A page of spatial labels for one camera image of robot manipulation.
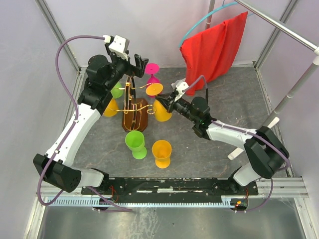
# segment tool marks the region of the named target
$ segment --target blue cable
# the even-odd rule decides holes
[[[184,36],[184,37],[182,38],[182,40],[180,41],[178,47],[181,47],[181,45],[183,44],[183,42],[186,40],[187,36],[188,36],[198,25],[200,25],[201,22],[204,21],[206,18],[208,18],[209,16],[213,15],[214,13],[216,13],[216,12],[218,12],[218,11],[224,9],[224,8],[227,8],[227,7],[229,7],[229,6],[233,6],[233,5],[235,5],[235,4],[238,4],[238,3],[236,3],[236,2],[232,2],[232,3],[229,3],[229,4],[224,5],[224,3],[225,3],[225,0],[223,1],[223,6],[221,6],[221,7],[219,7],[219,8],[216,8],[215,10],[211,11],[209,14],[207,14],[206,16],[204,16],[201,20],[199,20],[199,21],[185,34],[185,36]]]

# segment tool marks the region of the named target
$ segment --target lime green cup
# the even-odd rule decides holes
[[[125,137],[125,144],[132,151],[135,159],[143,159],[147,155],[144,135],[136,130],[129,132]]]
[[[114,99],[121,97],[124,92],[123,90],[120,90],[119,88],[122,88],[122,85],[120,82],[116,83],[114,88],[111,90],[111,94]]]

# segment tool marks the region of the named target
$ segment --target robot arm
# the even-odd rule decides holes
[[[37,154],[33,159],[33,164],[41,175],[49,159],[56,153],[43,179],[66,192],[72,192],[75,188],[83,186],[99,187],[103,182],[108,181],[108,174],[97,169],[79,170],[72,167],[75,155],[88,131],[101,117],[112,99],[111,90],[115,84],[125,74],[141,78],[149,61],[135,54],[136,65],[131,65],[127,50],[129,41],[120,36],[104,35],[103,37],[112,62],[108,62],[103,55],[93,56],[89,60],[86,70],[88,78],[77,105],[78,119],[75,120],[74,114],[61,136],[46,154]],[[62,143],[62,139],[74,123],[70,134],[57,151],[57,146]]]
[[[289,153],[269,128],[265,126],[260,129],[240,128],[214,119],[209,113],[208,95],[206,99],[195,97],[191,103],[182,98],[187,87],[186,82],[179,82],[171,94],[158,95],[156,100],[167,112],[177,111],[192,121],[193,130],[198,137],[225,142],[246,151],[249,163],[237,169],[229,178],[236,187],[246,186],[261,177],[270,179],[280,169],[285,162],[284,159],[253,136],[257,134],[288,158]]]

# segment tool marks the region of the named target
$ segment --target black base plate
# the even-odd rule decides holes
[[[221,196],[258,195],[256,182],[231,190],[227,179],[217,178],[110,178],[108,185],[117,192],[117,203],[219,203]],[[111,195],[111,189],[103,190]],[[94,193],[82,188],[82,195]]]

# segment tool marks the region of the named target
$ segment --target red towel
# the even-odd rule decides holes
[[[187,65],[188,85],[200,75],[204,75],[207,82],[210,82],[229,70],[239,49],[247,14],[244,12],[184,41],[180,51]],[[203,86],[204,81],[201,80],[186,93],[193,96],[195,90]]]

